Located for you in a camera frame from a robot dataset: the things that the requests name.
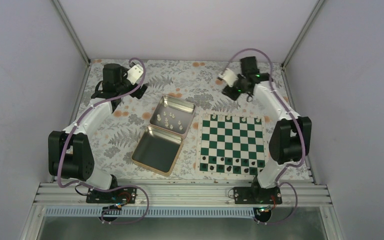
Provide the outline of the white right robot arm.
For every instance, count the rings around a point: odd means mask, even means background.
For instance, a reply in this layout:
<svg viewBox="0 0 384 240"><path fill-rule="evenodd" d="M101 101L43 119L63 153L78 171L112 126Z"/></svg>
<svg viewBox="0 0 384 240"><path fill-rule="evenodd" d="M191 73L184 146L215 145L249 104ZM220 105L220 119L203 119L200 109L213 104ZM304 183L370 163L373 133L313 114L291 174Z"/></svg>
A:
<svg viewBox="0 0 384 240"><path fill-rule="evenodd" d="M248 94L266 105L269 116L276 121L268 148L270 161L254 178L250 195L254 202L264 203L270 190L280 187L279 180L288 168L298 168L309 153L312 121L300 116L280 96L271 72L261 73L254 56L240 60L241 73L225 66L218 79L226 82L222 93L232 100Z"/></svg>

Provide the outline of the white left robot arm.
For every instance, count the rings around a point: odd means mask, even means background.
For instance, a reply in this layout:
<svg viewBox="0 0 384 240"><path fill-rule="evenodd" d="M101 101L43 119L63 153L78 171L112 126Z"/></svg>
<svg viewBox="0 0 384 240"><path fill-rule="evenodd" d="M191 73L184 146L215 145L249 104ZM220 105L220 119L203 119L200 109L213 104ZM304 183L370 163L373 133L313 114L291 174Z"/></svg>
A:
<svg viewBox="0 0 384 240"><path fill-rule="evenodd" d="M144 83L143 62L129 66L108 63L103 66L102 80L95 86L86 109L69 126L48 136L48 171L60 188L81 185L99 191L104 201L119 197L116 178L95 165L89 137L112 115L126 96L140 99L148 86Z"/></svg>

